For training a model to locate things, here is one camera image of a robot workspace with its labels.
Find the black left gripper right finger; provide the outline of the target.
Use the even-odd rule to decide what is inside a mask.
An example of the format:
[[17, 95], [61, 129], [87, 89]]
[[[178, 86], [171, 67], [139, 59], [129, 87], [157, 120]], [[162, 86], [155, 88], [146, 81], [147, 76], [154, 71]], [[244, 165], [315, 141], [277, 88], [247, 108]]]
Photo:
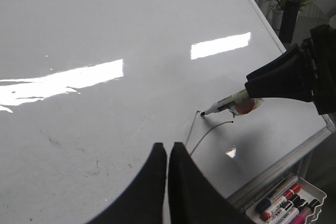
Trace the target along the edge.
[[216, 191], [181, 142], [170, 154], [168, 200], [171, 223], [252, 223]]

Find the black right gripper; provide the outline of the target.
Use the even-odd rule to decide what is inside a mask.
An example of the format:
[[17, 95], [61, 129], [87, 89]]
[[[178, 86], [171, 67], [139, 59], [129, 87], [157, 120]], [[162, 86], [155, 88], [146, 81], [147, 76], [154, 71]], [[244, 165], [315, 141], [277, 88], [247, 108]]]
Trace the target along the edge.
[[313, 101], [319, 115], [335, 112], [335, 29], [320, 25], [310, 35], [246, 76], [251, 98]]

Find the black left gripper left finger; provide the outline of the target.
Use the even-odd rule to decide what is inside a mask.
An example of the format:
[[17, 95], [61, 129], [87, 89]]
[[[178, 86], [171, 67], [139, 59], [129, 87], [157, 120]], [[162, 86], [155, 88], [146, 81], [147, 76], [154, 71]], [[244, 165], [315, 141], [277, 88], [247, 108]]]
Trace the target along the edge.
[[166, 167], [163, 143], [154, 143], [133, 181], [89, 223], [162, 223]]

